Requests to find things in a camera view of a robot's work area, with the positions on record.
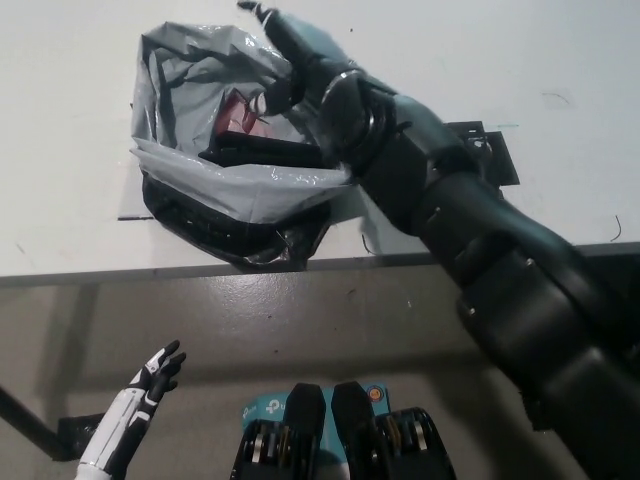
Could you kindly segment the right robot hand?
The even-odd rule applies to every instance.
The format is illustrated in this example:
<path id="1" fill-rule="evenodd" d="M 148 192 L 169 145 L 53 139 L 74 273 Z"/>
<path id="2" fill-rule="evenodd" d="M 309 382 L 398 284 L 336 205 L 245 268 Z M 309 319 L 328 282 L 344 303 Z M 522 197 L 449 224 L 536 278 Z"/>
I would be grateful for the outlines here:
<path id="1" fill-rule="evenodd" d="M 317 110 L 329 88 L 357 68 L 318 27 L 259 1 L 239 1 L 237 6 L 256 17 L 272 46 L 290 64 L 288 74 L 249 101 L 257 115 L 282 114 L 301 102 Z"/>

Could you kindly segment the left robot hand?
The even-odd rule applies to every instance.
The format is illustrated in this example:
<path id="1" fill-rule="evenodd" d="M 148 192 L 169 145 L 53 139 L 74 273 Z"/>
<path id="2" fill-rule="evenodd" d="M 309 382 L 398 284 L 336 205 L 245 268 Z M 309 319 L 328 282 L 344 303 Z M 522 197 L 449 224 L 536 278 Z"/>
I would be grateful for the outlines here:
<path id="1" fill-rule="evenodd" d="M 186 354 L 174 340 L 156 352 L 114 398 L 76 469 L 76 480 L 123 479 L 164 395 L 177 387 Z"/>

